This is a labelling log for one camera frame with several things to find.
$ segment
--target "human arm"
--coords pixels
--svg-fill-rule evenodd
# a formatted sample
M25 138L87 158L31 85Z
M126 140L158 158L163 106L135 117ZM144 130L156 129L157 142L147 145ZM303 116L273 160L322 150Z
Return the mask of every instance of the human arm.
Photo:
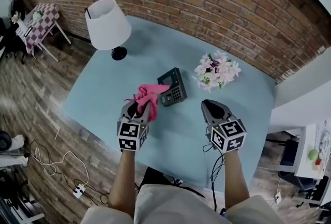
M133 219L136 207L133 151L123 151L114 184L110 189L108 207L127 213Z
M228 210L249 198L238 151L225 153L225 207Z

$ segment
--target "wooden floor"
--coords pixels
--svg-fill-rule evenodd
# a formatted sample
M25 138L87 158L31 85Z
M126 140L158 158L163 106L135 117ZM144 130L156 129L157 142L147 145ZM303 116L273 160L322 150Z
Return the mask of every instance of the wooden floor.
M90 44L77 39L73 39L69 46L59 33L44 42L58 56L58 63L41 51L36 53L37 59L27 57L25 65L20 63L21 54L16 59L10 54L0 61L0 129L12 136L24 134L29 143L37 140L47 148L52 161L60 161L67 151L73 151L87 166L89 184L108 193L114 181L119 154L61 111L75 80L95 50ZM38 145L33 143L32 152L36 147ZM41 159L48 160L43 147L39 148ZM277 160L281 151L281 147L266 143L262 159ZM32 157L28 166L20 169L37 201L32 208L36 213L45 214L41 223L80 223L88 207L95 203L102 205L100 194L88 188L85 194L90 198L83 196L78 200L73 196L73 180L86 181L86 173L84 166L71 154L57 168L58 172L66 175L68 184L61 174L47 176ZM136 165L136 183L141 182L145 170L144 165ZM286 223L314 223L320 212L307 205L296 208L297 203L291 200L291 196L297 189L284 181L279 185L283 200L280 204L274 203L278 181L277 173L257 169L249 187L250 193L262 195ZM213 206L211 191L199 191ZM218 194L217 200L218 208L224 207L223 195Z

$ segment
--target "pink cloth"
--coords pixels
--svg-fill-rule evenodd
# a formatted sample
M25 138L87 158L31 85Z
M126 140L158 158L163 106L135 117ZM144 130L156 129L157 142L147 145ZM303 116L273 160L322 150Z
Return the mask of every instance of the pink cloth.
M144 84L138 87L138 93L133 95L133 99L138 103L137 111L142 113L147 102L151 102L151 110L148 122L154 121L157 117L157 106L159 103L158 94L169 90L170 85Z

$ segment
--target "electrical outlet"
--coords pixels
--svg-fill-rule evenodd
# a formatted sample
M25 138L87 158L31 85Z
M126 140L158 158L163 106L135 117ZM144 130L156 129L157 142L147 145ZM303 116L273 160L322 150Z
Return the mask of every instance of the electrical outlet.
M85 187L81 184L79 184L76 188L76 190L73 191L73 195L76 197L76 198L80 198L83 194L83 192L85 191Z
M280 192L278 192L277 194L275 194L274 198L275 198L276 204L279 204L281 202Z

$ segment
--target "checkered tablecloth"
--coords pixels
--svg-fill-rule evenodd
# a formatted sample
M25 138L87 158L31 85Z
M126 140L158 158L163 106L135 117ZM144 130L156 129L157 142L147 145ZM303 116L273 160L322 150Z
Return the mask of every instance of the checkered tablecloth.
M19 27L16 30L16 34L23 40L26 45L26 51L28 54L33 54L34 46L40 41L45 35L47 30L52 26L54 21L60 17L59 8L53 3L42 3L38 4L31 13L36 11L43 11L42 17L38 21L34 21L32 18L26 23L27 27L32 27L29 34L24 37L25 32Z

